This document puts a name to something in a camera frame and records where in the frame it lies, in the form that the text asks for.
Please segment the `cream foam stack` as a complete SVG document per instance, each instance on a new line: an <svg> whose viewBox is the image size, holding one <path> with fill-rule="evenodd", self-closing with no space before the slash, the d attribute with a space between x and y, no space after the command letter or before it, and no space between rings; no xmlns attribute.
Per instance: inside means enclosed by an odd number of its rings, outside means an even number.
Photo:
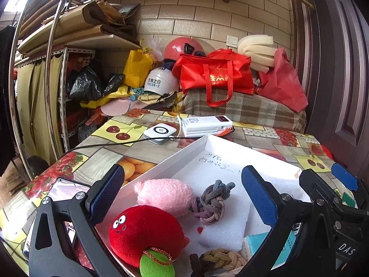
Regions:
<svg viewBox="0 0 369 277"><path fill-rule="evenodd" d="M241 38L237 44L238 54L251 58L250 68L267 73L275 66L275 53L272 36L266 34L254 34Z"/></svg>

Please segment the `dark red fabric bag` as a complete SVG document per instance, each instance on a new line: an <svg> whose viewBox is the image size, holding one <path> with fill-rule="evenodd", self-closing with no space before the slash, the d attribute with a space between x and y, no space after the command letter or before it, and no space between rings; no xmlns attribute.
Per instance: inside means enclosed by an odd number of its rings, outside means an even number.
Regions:
<svg viewBox="0 0 369 277"><path fill-rule="evenodd" d="M307 96L283 48L276 50L274 61L275 66L267 73L258 73L260 84L255 87L255 93L279 102L294 112L303 111L308 106Z"/></svg>

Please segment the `chrome clothes rack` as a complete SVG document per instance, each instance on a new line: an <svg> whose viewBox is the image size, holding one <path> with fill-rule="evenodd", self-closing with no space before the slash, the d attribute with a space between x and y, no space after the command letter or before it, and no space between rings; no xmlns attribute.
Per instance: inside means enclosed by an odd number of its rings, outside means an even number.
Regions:
<svg viewBox="0 0 369 277"><path fill-rule="evenodd" d="M54 128L50 111L49 99L49 80L51 69L51 51L53 47L54 36L57 29L62 10L66 4L71 3L72 0L59 0L56 14L54 16L51 31L49 33L48 50L46 53L46 61L40 65L34 65L28 71L29 76L23 78L18 76L18 87L14 87L13 72L15 54L17 50L18 38L20 34L21 25L23 23L26 10L29 7L31 0L27 0L23 12L19 17L19 21L15 30L12 41L10 64L9 64L9 108L11 113L11 124L14 131L14 137L21 160L23 162L24 170L26 172L26 179L32 181L35 177L32 168L34 166L33 160L38 160L39 157L35 155L36 146L32 139L26 137L33 137L33 123L31 122L32 112L36 109L31 106L31 102L22 103L22 99L29 99L33 94L43 95L43 100L38 103L38 106L45 112L46 122L48 124L49 142L54 151L54 157L58 157L58 149L55 145Z"/></svg>

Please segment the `smartphone showing woman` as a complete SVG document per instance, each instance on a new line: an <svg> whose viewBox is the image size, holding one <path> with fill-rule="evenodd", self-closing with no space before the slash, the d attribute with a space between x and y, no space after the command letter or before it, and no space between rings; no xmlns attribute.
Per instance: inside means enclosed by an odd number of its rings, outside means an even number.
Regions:
<svg viewBox="0 0 369 277"><path fill-rule="evenodd" d="M66 248L68 245L74 248L74 242L76 239L76 231L74 230L73 223L66 221L66 214L57 214L56 203L60 201L68 201L79 192L87 193L90 186L87 184L79 183L77 181L71 181L64 178L57 178L57 180L51 186L46 200L52 201L54 206L54 225L57 233L61 235L61 247ZM49 224L46 224L44 219L40 219L39 226L36 231L35 246L40 244L40 248L48 247L44 244L51 244L51 221L49 218Z"/></svg>

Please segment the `red tote bag gold print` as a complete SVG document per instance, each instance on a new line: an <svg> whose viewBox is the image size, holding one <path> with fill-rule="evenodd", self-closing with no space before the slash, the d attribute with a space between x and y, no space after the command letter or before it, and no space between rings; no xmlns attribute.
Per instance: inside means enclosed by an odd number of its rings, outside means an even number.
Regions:
<svg viewBox="0 0 369 277"><path fill-rule="evenodd" d="M215 108L229 102L234 92L254 93L251 58L231 49L218 49L207 56L181 54L171 72L181 89L206 89L206 103Z"/></svg>

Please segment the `teal tissue pack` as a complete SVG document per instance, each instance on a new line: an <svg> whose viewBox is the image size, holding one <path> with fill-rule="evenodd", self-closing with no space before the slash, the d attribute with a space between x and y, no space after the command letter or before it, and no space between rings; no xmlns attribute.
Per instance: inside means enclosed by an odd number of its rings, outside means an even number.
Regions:
<svg viewBox="0 0 369 277"><path fill-rule="evenodd" d="M250 259L257 254L259 248L262 248L263 256L269 256L270 254L274 254L276 249L274 248L275 244L278 241L274 241L273 245L265 244L264 241L268 237L268 232L259 233L255 235L248 235L243 238L243 244L241 248L241 255L246 259L246 261L250 261ZM273 269L282 266L286 263L290 253L292 252L292 248L294 247L296 240L296 236L294 232L290 231L283 248L280 249L280 253L273 265Z"/></svg>

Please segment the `grey braided rope knot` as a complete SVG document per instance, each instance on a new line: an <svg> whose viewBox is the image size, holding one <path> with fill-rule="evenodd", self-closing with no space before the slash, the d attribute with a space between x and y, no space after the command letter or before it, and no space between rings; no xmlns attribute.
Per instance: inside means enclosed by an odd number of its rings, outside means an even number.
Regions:
<svg viewBox="0 0 369 277"><path fill-rule="evenodd" d="M220 179L216 180L201 196L192 197L190 212L204 225L218 222L225 214L225 200L235 186L234 182L225 184Z"/></svg>

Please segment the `dark wooden door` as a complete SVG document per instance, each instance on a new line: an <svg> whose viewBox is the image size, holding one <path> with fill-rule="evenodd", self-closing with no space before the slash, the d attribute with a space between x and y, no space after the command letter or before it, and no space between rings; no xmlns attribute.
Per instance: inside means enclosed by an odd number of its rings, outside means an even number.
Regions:
<svg viewBox="0 0 369 277"><path fill-rule="evenodd" d="M293 1L307 132L368 179L368 0Z"/></svg>

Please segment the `white foam sheet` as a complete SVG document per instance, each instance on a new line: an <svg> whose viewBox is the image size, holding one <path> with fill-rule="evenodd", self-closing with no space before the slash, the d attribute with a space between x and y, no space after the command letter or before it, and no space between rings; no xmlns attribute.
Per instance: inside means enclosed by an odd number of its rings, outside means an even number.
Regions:
<svg viewBox="0 0 369 277"><path fill-rule="evenodd" d="M218 222L205 226L191 213L179 219L185 236L190 239L184 249L186 253L201 254L214 248L240 251L246 235L270 231L271 227L262 222L242 185L241 171L240 166L225 170L210 164L191 162L174 175L174 178L190 185L195 196L200 196L217 179L225 184L234 182L236 185L225 201L225 214Z"/></svg>

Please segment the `pink plush toy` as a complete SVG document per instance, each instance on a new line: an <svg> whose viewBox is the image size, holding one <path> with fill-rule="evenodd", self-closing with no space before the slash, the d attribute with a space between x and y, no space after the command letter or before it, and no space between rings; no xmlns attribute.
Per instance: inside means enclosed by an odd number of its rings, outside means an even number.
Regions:
<svg viewBox="0 0 369 277"><path fill-rule="evenodd" d="M188 213L193 190L179 179L162 178L138 182L134 186L138 205L160 208L176 218Z"/></svg>

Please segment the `yellow shopping bag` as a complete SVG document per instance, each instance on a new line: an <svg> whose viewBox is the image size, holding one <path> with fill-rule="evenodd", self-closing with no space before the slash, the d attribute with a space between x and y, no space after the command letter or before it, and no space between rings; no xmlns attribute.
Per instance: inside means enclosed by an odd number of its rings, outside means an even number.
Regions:
<svg viewBox="0 0 369 277"><path fill-rule="evenodd" d="M143 87L149 72L156 68L157 61L151 53L149 47L138 50L131 50L126 61L123 74L123 83L132 88Z"/></svg>

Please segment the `black plastic bag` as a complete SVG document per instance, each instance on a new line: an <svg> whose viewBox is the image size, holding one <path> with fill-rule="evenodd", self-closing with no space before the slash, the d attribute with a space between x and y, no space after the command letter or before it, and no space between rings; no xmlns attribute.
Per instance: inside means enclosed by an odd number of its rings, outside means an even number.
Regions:
<svg viewBox="0 0 369 277"><path fill-rule="evenodd" d="M91 62L71 74L67 85L68 98L77 101L97 101L123 85L124 74L111 73L106 79L100 63Z"/></svg>

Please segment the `fruit pattern tablecloth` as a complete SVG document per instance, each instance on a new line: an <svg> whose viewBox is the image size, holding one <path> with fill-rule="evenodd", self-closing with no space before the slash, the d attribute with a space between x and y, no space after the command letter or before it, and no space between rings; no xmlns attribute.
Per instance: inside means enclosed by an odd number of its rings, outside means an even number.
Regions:
<svg viewBox="0 0 369 277"><path fill-rule="evenodd" d="M149 141L127 144L127 136L137 140L142 137L144 130L159 123L179 127L175 113L163 111L132 110L123 116L113 117L87 137L78 149L66 154L48 169L42 169L37 173L29 185L1 208L3 245L23 272L28 272L28 263L22 249L36 208L57 178L64 177L91 184L104 175L114 163L119 163L125 168L128 179L134 180L155 164L193 142L192 139L173 139L162 145ZM306 148L315 156L326 156L320 142L312 135L236 121L233 126L233 132L225 138L248 148L275 151L281 145ZM353 194L340 181L338 182L340 187L335 190L337 195L347 205L352 205Z"/></svg>

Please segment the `white power bank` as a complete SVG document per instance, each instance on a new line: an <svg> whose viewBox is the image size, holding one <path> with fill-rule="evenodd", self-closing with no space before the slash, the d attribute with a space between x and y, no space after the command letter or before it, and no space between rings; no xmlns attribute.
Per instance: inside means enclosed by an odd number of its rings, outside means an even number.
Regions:
<svg viewBox="0 0 369 277"><path fill-rule="evenodd" d="M193 116L183 118L182 131L187 138L199 138L207 134L217 135L233 127L226 116Z"/></svg>

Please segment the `metal storage shelf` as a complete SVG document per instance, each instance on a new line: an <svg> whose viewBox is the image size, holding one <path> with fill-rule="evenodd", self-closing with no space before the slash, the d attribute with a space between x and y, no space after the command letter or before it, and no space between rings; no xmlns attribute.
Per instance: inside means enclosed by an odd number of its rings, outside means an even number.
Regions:
<svg viewBox="0 0 369 277"><path fill-rule="evenodd" d="M138 48L135 25L125 21L128 10L120 4L110 4L106 0L91 0L80 6L73 6L65 11L59 19L51 51L51 69L49 80L50 111L54 128L55 145L58 157L54 157L49 142L48 124L45 112L38 106L43 95L33 94L30 101L36 109L32 112L32 139L36 146L35 155L48 164L55 163L69 149L69 139L77 133L77 129L86 121L88 111L83 109L77 100L68 98L67 85L71 74L80 71L94 60L97 49ZM17 51L25 57L16 64L18 76L29 76L33 66L46 61L49 33L54 17L47 18L42 26L29 35L18 46Z"/></svg>

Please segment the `white helmet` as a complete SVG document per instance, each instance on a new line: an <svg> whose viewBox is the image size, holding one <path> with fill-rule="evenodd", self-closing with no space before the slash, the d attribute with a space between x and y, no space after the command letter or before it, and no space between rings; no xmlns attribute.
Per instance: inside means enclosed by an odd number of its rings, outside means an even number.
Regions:
<svg viewBox="0 0 369 277"><path fill-rule="evenodd" d="M178 92L179 81L169 69L156 68L148 74L144 83L144 90L163 96L164 94Z"/></svg>

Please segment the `pink hat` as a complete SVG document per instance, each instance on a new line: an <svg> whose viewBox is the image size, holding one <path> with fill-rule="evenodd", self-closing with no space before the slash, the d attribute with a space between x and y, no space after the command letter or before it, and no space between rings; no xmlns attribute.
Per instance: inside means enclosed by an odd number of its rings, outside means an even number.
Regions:
<svg viewBox="0 0 369 277"><path fill-rule="evenodd" d="M112 99L101 106L101 111L106 116L120 116L127 113L133 102L130 99Z"/></svg>

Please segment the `plaid covered bench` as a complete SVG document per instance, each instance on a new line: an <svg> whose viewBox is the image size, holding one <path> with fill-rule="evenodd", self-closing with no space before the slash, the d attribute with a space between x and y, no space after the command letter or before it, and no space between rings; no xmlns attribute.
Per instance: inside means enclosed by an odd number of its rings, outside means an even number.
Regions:
<svg viewBox="0 0 369 277"><path fill-rule="evenodd" d="M205 89L190 89L184 97L181 112L193 116L225 115L239 123L296 132L303 132L307 124L305 111L294 112L279 102L257 94L234 93L226 104L211 108L206 103Z"/></svg>

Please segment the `red apple plush toy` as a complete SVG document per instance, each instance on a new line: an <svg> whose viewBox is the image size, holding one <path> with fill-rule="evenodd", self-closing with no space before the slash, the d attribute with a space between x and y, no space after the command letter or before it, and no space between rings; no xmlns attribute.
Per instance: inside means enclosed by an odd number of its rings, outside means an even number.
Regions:
<svg viewBox="0 0 369 277"><path fill-rule="evenodd" d="M141 276L175 276L173 263L190 240L172 214L138 205L114 218L109 242L114 254Z"/></svg>

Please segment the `white shallow box tray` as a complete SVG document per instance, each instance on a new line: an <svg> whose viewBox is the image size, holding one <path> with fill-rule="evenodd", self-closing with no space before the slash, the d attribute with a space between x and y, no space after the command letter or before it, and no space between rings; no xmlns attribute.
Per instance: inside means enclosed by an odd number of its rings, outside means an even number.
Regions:
<svg viewBox="0 0 369 277"><path fill-rule="evenodd" d="M190 275L189 255L192 253L202 254L215 248L244 253L244 239L247 236L270 230L270 227L262 223L241 183L241 171L247 165L254 166L279 192L288 193L302 201L309 201L308 195L298 184L303 169L314 169L334 190L340 187L331 173L333 161L328 156L315 156L306 148L281 145L275 151L247 148L226 139L205 136L123 186L104 221L97 225L98 234L108 245L109 227L114 218L138 204L134 188L147 180L179 179L192 188L195 196L199 196L210 184L220 179L224 183L233 182L236 185L225 201L225 215L220 222L205 226L191 213L178 219L190 243L175 262L176 275Z"/></svg>

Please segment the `red helmet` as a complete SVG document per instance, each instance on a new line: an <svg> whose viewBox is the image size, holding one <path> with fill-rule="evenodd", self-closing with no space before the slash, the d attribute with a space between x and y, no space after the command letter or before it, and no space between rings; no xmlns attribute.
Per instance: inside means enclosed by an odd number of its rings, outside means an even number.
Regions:
<svg viewBox="0 0 369 277"><path fill-rule="evenodd" d="M206 56L202 45L190 37L177 37L170 41L164 50L164 62L175 62L182 54Z"/></svg>

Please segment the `white round wireless charger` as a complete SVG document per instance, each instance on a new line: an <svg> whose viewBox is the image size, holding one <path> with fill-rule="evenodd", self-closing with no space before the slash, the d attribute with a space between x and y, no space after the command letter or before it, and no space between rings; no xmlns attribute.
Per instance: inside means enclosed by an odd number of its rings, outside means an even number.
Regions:
<svg viewBox="0 0 369 277"><path fill-rule="evenodd" d="M176 128L164 123L159 123L151 128L146 129L143 132L144 139L156 144L161 145L173 138L176 134Z"/></svg>

